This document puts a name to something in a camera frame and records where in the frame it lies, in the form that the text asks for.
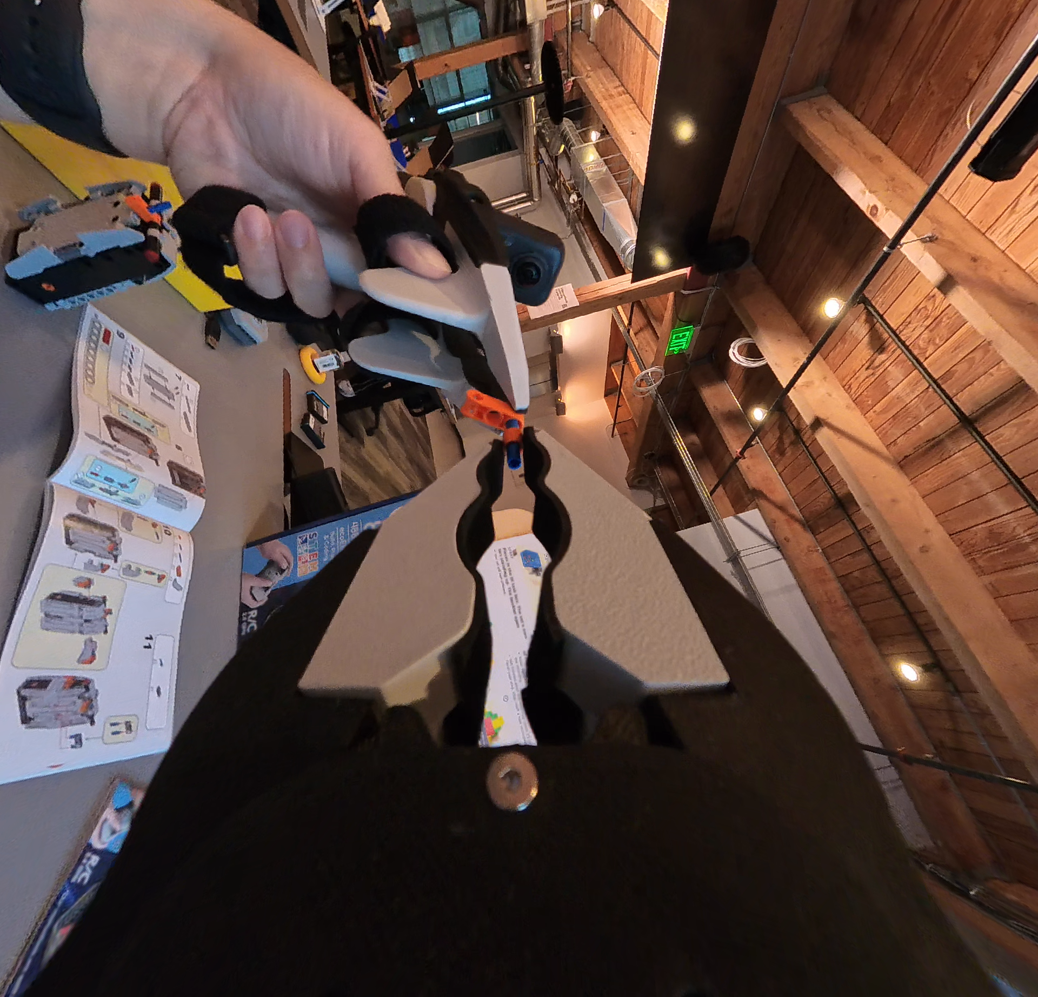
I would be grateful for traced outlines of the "black round disc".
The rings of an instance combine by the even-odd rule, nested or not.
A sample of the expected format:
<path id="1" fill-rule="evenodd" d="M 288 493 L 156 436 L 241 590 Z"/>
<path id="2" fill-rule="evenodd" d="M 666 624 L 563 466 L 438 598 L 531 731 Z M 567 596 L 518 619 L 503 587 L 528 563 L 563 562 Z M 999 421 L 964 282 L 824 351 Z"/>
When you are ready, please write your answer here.
<path id="1" fill-rule="evenodd" d="M 545 40 L 542 44 L 540 61 L 544 104 L 552 124 L 559 126 L 564 121 L 564 75 L 557 50 L 552 41 Z"/>

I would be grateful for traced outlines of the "silver air duct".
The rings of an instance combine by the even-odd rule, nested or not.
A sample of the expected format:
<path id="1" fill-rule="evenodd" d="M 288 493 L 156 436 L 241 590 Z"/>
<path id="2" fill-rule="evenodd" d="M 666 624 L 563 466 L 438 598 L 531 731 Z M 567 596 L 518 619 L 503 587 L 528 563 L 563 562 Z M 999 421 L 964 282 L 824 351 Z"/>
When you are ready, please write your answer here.
<path id="1" fill-rule="evenodd" d="M 570 177 L 599 231 L 624 269 L 633 270 L 638 228 L 628 199 L 595 144 L 585 142 L 569 118 L 557 127 Z"/>

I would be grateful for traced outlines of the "yellow plastic bin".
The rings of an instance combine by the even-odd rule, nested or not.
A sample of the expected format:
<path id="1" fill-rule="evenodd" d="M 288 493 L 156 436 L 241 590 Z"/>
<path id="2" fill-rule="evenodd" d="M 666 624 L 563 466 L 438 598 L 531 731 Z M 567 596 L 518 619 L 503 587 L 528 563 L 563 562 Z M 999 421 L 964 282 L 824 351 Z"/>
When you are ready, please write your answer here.
<path id="1" fill-rule="evenodd" d="M 144 185 L 158 182 L 164 200 L 179 207 L 184 198 L 170 171 L 158 163 L 135 158 L 116 158 L 89 150 L 35 124 L 2 122 L 2 127 L 23 149 L 40 162 L 57 181 L 77 197 L 86 196 L 89 186 L 109 182 L 136 181 Z M 229 308 L 215 290 L 196 277 L 183 259 L 167 275 L 166 281 L 201 312 Z"/>

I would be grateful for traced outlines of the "blue toy set box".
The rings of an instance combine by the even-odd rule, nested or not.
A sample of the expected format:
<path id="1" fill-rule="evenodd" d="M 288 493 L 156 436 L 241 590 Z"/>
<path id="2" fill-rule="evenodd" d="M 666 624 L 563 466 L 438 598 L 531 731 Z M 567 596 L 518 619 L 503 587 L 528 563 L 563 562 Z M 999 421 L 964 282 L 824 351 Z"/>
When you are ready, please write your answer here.
<path id="1" fill-rule="evenodd" d="M 125 780 L 111 785 L 85 844 L 72 861 L 69 874 L 58 885 L 19 956 L 3 989 L 4 996 L 26 995 L 59 951 L 110 873 L 144 796 L 144 787 Z"/>
<path id="2" fill-rule="evenodd" d="M 240 648 L 352 541 L 382 523 L 415 493 L 335 514 L 253 541 L 243 549 L 238 641 Z"/>

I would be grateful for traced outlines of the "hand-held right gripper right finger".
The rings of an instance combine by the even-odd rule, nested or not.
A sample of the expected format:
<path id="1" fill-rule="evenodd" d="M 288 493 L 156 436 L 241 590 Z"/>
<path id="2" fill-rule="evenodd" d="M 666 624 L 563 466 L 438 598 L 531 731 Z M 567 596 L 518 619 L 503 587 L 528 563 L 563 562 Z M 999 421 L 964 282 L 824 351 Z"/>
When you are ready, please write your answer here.
<path id="1" fill-rule="evenodd" d="M 551 435 L 523 437 L 549 565 L 522 701 L 539 745 L 580 743 L 605 710 L 720 691 L 729 674 L 651 520 Z"/>

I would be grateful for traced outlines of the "black ceiling speaker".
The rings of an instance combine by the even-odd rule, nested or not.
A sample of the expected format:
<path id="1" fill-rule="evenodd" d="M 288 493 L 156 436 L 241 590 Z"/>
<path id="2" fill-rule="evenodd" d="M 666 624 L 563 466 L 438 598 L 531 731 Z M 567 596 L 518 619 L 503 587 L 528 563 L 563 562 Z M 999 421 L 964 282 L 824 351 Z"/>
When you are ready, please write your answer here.
<path id="1" fill-rule="evenodd" d="M 969 172 L 990 182 L 1014 179 L 1037 150 L 1037 83 L 1025 93 L 980 151 Z"/>

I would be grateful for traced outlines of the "person's left hand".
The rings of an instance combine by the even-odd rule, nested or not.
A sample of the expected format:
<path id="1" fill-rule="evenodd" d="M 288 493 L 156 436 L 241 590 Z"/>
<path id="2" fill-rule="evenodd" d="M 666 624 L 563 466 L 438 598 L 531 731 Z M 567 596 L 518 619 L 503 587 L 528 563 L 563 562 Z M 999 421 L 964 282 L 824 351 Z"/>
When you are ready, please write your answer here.
<path id="1" fill-rule="evenodd" d="M 344 315 L 325 248 L 364 202 L 400 194 L 377 124 L 316 70 L 209 0 L 82 0 L 83 58 L 108 141 L 167 167 L 184 197 L 207 185 L 261 198 L 233 240 L 245 283 L 306 314 Z"/>

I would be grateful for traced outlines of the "orange brick connector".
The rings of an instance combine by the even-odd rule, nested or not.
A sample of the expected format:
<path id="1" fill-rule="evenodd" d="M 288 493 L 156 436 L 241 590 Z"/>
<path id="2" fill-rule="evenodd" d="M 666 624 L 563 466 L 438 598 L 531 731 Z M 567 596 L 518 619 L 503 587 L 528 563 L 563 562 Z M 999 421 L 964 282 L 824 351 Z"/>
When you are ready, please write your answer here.
<path id="1" fill-rule="evenodd" d="M 459 408 L 463 417 L 501 435 L 506 445 L 521 443 L 523 417 L 506 401 L 470 389 Z"/>

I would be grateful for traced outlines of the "black hanging panel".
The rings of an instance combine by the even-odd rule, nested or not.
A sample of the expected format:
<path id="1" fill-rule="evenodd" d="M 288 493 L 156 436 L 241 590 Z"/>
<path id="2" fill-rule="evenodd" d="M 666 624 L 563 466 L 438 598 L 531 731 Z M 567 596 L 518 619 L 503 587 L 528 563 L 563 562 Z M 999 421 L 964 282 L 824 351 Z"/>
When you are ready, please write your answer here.
<path id="1" fill-rule="evenodd" d="M 668 0 L 632 277 L 706 243 L 777 0 Z"/>

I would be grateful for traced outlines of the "brick instruction booklet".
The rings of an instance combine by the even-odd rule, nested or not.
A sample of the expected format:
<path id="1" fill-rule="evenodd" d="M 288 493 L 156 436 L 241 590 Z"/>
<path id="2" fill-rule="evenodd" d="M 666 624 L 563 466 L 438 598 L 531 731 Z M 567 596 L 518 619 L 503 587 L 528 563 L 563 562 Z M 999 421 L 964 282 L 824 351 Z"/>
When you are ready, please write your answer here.
<path id="1" fill-rule="evenodd" d="M 204 507 L 199 384 L 88 305 L 2 652 L 1 782 L 164 752 Z"/>

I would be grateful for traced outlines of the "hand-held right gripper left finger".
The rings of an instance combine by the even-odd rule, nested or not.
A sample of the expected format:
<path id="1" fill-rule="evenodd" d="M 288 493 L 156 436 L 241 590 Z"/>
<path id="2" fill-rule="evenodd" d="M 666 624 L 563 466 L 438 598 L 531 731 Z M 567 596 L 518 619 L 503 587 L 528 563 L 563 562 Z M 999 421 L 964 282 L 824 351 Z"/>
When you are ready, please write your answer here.
<path id="1" fill-rule="evenodd" d="M 479 562 L 494 541 L 504 450 L 491 441 L 391 516 L 378 531 L 299 689 L 311 696 L 418 705 L 450 680 L 449 745 L 477 746 L 491 666 Z"/>

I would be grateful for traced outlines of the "yellow wheel gear motor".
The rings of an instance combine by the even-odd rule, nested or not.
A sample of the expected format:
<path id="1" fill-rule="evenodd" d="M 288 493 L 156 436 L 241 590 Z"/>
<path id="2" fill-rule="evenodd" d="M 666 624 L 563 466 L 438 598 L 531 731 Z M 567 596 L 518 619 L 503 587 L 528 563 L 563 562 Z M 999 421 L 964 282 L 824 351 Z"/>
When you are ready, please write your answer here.
<path id="1" fill-rule="evenodd" d="M 300 347 L 300 363 L 304 373 L 316 385 L 323 384 L 329 373 L 335 373 L 351 362 L 346 351 L 322 349 L 316 344 Z"/>

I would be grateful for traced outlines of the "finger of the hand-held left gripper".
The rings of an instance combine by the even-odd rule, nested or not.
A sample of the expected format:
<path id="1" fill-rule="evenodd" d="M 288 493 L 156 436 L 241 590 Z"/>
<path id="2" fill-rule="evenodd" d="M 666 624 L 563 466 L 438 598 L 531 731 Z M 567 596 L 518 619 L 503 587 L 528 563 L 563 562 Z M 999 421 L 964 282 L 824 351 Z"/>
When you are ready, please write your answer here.
<path id="1" fill-rule="evenodd" d="M 456 272 L 439 280 L 402 267 L 368 268 L 359 272 L 357 285 L 379 303 L 470 331 L 508 400 L 526 411 L 529 376 L 507 266 L 463 259 Z"/>
<path id="2" fill-rule="evenodd" d="M 457 407 L 469 390 L 513 406 L 472 333 L 447 324 L 432 327 L 434 333 L 416 319 L 389 319 L 381 333 L 350 340 L 347 353 L 364 370 L 422 384 Z"/>

